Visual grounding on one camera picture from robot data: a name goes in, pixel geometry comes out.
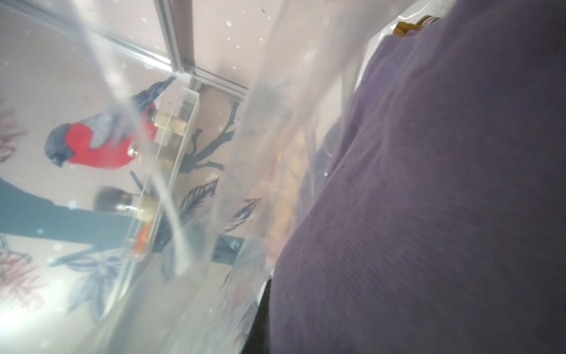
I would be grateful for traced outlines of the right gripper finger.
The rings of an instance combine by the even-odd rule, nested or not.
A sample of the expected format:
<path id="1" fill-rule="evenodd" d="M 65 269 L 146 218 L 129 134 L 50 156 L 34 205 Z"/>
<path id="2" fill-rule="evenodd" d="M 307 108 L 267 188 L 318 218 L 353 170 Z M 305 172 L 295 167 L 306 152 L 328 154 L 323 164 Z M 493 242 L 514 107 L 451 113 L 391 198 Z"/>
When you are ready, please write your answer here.
<path id="1" fill-rule="evenodd" d="M 241 354 L 269 354 L 270 335 L 269 335 L 269 302 L 271 297 L 271 283 L 269 279 L 265 284 L 262 299 L 259 303 L 254 322 L 251 326 L 249 336 L 243 346 Z"/>

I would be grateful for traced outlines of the purple garment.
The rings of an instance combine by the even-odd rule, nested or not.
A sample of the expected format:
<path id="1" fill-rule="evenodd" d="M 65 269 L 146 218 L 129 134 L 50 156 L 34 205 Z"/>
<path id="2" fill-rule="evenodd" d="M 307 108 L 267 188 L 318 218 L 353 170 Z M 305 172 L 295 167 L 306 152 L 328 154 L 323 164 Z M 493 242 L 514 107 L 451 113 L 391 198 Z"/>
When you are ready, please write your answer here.
<path id="1" fill-rule="evenodd" d="M 565 3 L 383 38 L 285 245 L 272 353 L 565 351 Z"/>

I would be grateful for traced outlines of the clear plastic vacuum bag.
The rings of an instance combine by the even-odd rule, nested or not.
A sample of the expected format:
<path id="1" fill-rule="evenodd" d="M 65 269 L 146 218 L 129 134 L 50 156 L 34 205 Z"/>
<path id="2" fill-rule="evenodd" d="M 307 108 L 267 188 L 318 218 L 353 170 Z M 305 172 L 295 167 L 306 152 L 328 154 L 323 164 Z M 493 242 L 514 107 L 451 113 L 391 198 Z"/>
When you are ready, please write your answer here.
<path id="1" fill-rule="evenodd" d="M 276 259 L 327 179 L 370 57 L 451 1 L 3 1 L 1 351 L 239 353 Z M 149 110 L 200 94 L 174 197 L 141 261 Z"/>

